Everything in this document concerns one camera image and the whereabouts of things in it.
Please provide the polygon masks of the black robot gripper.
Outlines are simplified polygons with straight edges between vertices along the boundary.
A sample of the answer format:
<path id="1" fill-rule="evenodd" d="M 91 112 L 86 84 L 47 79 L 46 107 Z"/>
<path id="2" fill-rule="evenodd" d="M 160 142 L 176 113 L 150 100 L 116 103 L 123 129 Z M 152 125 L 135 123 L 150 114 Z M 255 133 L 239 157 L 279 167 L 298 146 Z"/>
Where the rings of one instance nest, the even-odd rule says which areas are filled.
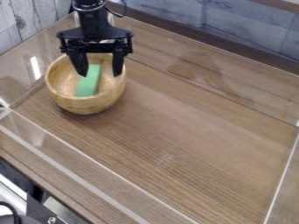
<path id="1" fill-rule="evenodd" d="M 60 51 L 67 53 L 78 74 L 87 76 L 90 63 L 87 53 L 112 53 L 114 76 L 123 73 L 124 57 L 134 52 L 130 30 L 115 27 L 108 22 L 108 10 L 76 9 L 79 27 L 59 31 Z"/>

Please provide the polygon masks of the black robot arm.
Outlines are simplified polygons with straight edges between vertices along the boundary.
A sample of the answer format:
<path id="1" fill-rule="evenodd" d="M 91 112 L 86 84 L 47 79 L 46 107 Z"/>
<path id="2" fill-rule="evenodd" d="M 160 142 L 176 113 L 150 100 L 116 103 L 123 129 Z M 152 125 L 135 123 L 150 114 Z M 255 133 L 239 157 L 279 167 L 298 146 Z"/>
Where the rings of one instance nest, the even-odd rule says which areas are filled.
<path id="1" fill-rule="evenodd" d="M 124 58 L 134 52 L 134 33 L 108 22 L 108 13 L 120 18 L 124 15 L 107 7 L 107 0 L 72 0 L 72 9 L 79 15 L 79 27 L 58 32 L 60 51 L 70 56 L 83 77 L 90 70 L 88 54 L 111 53 L 112 72 L 118 77 L 123 73 Z"/>

